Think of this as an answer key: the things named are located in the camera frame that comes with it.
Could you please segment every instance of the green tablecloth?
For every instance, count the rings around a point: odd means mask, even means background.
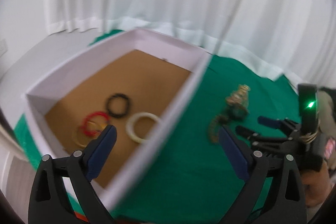
[[[273,82],[258,77],[236,60],[213,56],[167,144],[145,177],[111,212],[113,216],[157,224],[196,224],[215,223],[225,214],[243,182],[235,176],[221,147],[208,141],[207,127],[224,107],[225,97],[239,84],[251,87],[250,115],[244,126],[266,136],[282,136],[280,131],[258,125],[257,117],[289,117],[299,121],[297,95],[284,76]],[[32,165],[37,168],[41,155],[23,116],[14,131]],[[263,205],[269,185],[270,180],[267,180],[256,208]],[[71,200],[74,209],[81,212]]]

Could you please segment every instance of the white bangle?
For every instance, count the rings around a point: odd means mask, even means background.
[[[148,113],[148,112],[139,112],[139,113],[135,113],[134,115],[132,115],[126,123],[126,133],[132,140],[134,140],[137,143],[145,143],[147,141],[145,139],[142,139],[136,136],[134,132],[134,124],[142,117],[150,118],[154,120],[155,122],[161,121],[161,119],[158,116],[152,113]]]

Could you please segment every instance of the bangle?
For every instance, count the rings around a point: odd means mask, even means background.
[[[139,112],[139,113],[136,113],[133,116],[131,116],[126,123],[126,133],[132,140],[134,140],[137,143],[144,143],[144,142],[147,141],[145,139],[142,139],[142,138],[136,136],[136,134],[134,132],[134,124],[142,117],[150,118],[150,119],[154,120],[155,122],[160,122],[161,121],[161,119],[158,116],[156,116],[152,113],[148,113],[148,112]]]
[[[218,143],[218,126],[222,126],[223,124],[229,124],[230,119],[228,116],[224,114],[219,114],[215,116],[208,127],[208,137],[212,143]]]
[[[109,124],[110,123],[110,118],[109,116],[107,115],[107,113],[105,112],[102,112],[102,111],[96,111],[96,112],[93,112],[89,115],[87,115],[84,120],[83,120],[83,125],[82,125],[82,129],[83,129],[83,133],[86,135],[86,136],[89,136],[89,137],[93,137],[94,135],[97,134],[97,131],[90,131],[87,129],[87,124],[88,122],[90,122],[90,120],[96,116],[102,116],[105,118],[106,122]]]
[[[110,110],[110,102],[115,99],[115,98],[123,98],[126,100],[126,104],[125,104],[125,110],[123,113],[114,113],[112,110]],[[111,97],[109,97],[106,101],[106,112],[114,118],[122,118],[124,116],[126,116],[129,112],[129,108],[131,106],[131,102],[130,99],[128,98],[127,95],[123,94],[123,93],[115,93],[114,95],[112,95]]]
[[[99,126],[99,124],[96,123],[96,122],[88,121],[88,123],[92,123],[92,124],[95,124],[95,125]],[[71,138],[72,138],[73,142],[74,142],[77,146],[79,146],[79,147],[81,147],[81,148],[85,148],[86,145],[81,144],[81,143],[78,141],[78,139],[77,139],[78,131],[79,131],[80,129],[83,130],[83,128],[82,128],[81,126],[77,127],[77,129],[76,129],[75,131],[72,132]]]

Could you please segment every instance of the cardboard bottom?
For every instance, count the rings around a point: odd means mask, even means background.
[[[190,71],[144,52],[134,50],[113,61],[58,101],[45,115],[51,131],[69,154],[81,149],[72,140],[83,118],[95,111],[106,111],[105,103],[114,93],[123,93],[131,100],[130,112],[123,118],[111,118],[117,128],[117,142],[100,175],[95,181],[106,187],[139,144],[126,134],[128,118],[137,112],[161,116],[189,77]],[[124,100],[115,99],[110,108],[123,112]],[[101,118],[94,120],[103,123]],[[145,138],[154,121],[143,118],[134,126],[137,136]],[[79,130],[78,141],[87,144],[90,138]]]

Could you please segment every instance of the person's hand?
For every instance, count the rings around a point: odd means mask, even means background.
[[[327,163],[323,161],[319,172],[306,170],[300,173],[305,186],[306,206],[314,207],[323,203],[332,189]]]

